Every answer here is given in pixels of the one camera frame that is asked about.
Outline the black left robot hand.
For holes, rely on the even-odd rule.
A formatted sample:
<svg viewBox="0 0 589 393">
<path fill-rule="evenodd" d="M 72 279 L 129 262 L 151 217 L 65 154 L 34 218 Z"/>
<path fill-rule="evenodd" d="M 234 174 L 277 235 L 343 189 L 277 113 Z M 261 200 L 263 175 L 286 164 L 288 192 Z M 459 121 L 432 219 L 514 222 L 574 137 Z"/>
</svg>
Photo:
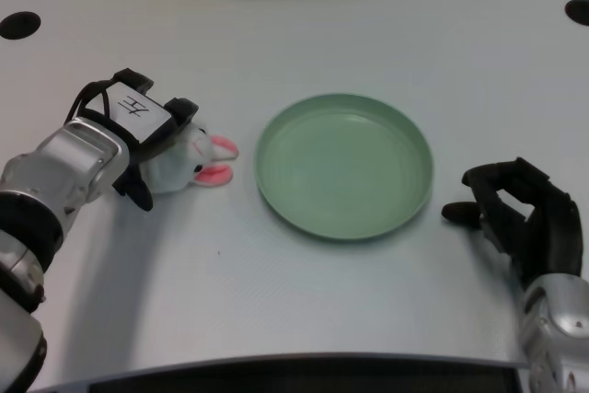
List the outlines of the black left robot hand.
<svg viewBox="0 0 589 393">
<path fill-rule="evenodd" d="M 153 208 L 155 187 L 145 182 L 140 166 L 170 148 L 199 109 L 186 98 L 173 98 L 163 105 L 155 102 L 147 96 L 153 84 L 125 68 L 108 80 L 86 85 L 66 117 L 96 122 L 123 140 L 130 163 L 113 188 L 146 212 Z"/>
</svg>

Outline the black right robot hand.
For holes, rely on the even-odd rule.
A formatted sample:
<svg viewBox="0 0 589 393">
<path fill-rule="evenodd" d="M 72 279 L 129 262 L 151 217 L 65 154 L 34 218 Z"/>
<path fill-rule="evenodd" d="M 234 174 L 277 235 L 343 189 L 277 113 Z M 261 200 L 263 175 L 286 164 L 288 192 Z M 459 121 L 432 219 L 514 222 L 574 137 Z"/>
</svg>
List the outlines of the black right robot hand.
<svg viewBox="0 0 589 393">
<path fill-rule="evenodd" d="M 577 204 L 523 158 L 466 171 L 462 183 L 473 202 L 452 202 L 441 211 L 450 223 L 481 230 L 512 260 L 527 288 L 547 274 L 579 277 L 583 230 Z"/>
</svg>

